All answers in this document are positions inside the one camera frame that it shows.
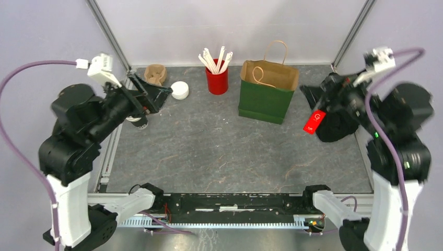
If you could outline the stack of paper cups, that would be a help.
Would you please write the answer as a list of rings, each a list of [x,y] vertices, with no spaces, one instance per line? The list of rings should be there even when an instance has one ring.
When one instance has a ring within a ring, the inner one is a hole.
[[[137,118],[129,116],[126,118],[126,120],[140,130],[148,126],[148,119],[146,118],[146,116],[137,117]]]

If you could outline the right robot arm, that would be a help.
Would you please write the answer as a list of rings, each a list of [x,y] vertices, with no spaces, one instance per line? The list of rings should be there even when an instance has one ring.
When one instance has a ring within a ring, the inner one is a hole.
[[[360,74],[329,74],[321,86],[302,86],[313,113],[305,131],[335,142],[362,127],[372,138],[367,156],[374,181],[369,217],[346,209],[327,190],[302,198],[308,213],[325,213],[339,231],[345,250],[407,250],[412,210],[428,178],[432,157],[417,135],[433,115],[431,95],[402,82],[384,98],[374,94]]]

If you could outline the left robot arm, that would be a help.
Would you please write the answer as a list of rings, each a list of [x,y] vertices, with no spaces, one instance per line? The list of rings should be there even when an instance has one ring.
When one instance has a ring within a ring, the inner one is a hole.
[[[105,205],[87,202],[101,143],[127,117],[141,119],[146,126],[147,115],[158,113],[172,94],[170,87],[147,83],[135,73],[128,77],[134,90],[106,82],[102,98],[90,85],[80,83],[64,88],[52,102],[56,123],[38,151],[40,169],[57,200],[57,219],[43,235],[50,244],[61,244],[65,250],[94,250],[112,237],[118,224],[164,207],[164,192],[151,184]]]

